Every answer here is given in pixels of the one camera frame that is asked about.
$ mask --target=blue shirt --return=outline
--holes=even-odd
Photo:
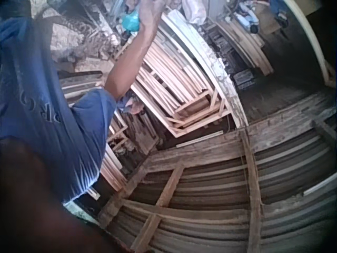
[[[33,19],[0,24],[0,43],[0,139],[16,137],[38,153],[53,192],[67,203],[99,176],[116,102],[95,89],[69,108]]]

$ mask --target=green object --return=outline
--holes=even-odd
[[[135,10],[126,14],[122,20],[122,26],[124,29],[130,32],[138,32],[140,29],[140,19],[139,19],[139,4],[135,7]]]

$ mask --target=plastic bag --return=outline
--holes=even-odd
[[[207,12],[202,0],[182,0],[186,19],[191,24],[202,25],[206,18]]]

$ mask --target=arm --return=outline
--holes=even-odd
[[[141,29],[131,45],[112,68],[105,89],[119,100],[135,81],[143,58],[153,42],[166,0],[142,0]]]

